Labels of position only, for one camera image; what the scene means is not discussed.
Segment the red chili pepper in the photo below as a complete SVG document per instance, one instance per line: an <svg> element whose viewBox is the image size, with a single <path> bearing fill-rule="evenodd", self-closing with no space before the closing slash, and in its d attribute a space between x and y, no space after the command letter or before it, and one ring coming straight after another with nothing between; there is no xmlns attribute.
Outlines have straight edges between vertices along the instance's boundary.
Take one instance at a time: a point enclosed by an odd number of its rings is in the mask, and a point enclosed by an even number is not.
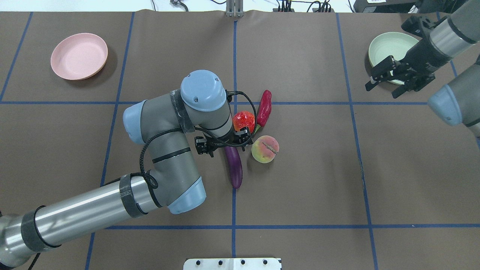
<svg viewBox="0 0 480 270"><path fill-rule="evenodd" d="M272 112L272 92L265 90L258 106L257 124L265 126Z"/></svg>

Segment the light blue cap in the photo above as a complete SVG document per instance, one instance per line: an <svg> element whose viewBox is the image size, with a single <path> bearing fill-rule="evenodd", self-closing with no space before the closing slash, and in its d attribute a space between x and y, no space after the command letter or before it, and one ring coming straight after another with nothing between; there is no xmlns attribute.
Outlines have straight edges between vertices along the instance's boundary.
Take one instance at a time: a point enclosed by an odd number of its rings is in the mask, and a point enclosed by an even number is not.
<svg viewBox="0 0 480 270"><path fill-rule="evenodd" d="M142 130L140 129L140 117L145 101L146 100L128 107L123 113L123 126L125 126L128 137L139 145L145 144L142 139Z"/></svg>
<svg viewBox="0 0 480 270"><path fill-rule="evenodd" d="M428 106L449 125L462 123L462 111L449 85L444 85L428 99Z"/></svg>
<svg viewBox="0 0 480 270"><path fill-rule="evenodd" d="M215 73L196 70L185 77L180 85L183 101L192 109L214 111L227 100L222 82Z"/></svg>
<svg viewBox="0 0 480 270"><path fill-rule="evenodd" d="M193 185L168 206L168 209L172 214L187 212L201 205L206 198L207 194L200 176Z"/></svg>

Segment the pink bowl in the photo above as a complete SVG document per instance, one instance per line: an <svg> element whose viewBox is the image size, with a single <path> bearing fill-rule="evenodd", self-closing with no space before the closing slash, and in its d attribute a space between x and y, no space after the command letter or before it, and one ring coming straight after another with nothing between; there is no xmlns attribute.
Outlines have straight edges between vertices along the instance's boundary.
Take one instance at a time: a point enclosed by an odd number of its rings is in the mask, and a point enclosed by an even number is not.
<svg viewBox="0 0 480 270"><path fill-rule="evenodd" d="M83 80L99 72L107 56L107 44L101 37L81 33L62 40L55 47L50 65L53 72L64 79Z"/></svg>

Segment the purple eggplant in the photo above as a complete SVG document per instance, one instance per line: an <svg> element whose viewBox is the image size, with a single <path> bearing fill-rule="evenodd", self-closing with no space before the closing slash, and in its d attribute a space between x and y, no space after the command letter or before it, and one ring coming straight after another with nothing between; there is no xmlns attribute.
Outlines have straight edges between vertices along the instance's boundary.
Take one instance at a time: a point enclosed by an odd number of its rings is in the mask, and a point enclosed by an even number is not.
<svg viewBox="0 0 480 270"><path fill-rule="evenodd" d="M241 185L243 171L241 167L240 155L236 147L224 147L225 156L228 162L228 171L230 172L230 181L232 187L238 189Z"/></svg>

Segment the green plate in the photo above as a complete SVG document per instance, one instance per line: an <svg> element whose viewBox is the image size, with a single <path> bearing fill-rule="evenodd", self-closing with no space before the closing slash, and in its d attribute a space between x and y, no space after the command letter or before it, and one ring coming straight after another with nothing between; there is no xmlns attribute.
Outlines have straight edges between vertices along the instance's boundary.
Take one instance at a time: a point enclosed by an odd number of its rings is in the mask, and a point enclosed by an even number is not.
<svg viewBox="0 0 480 270"><path fill-rule="evenodd" d="M401 60L405 57L407 51L417 44L418 40L407 34L399 32L388 32L374 38L368 48L368 59L370 64L375 66L389 55L393 55L395 60ZM396 85L404 84L400 80L389 81Z"/></svg>

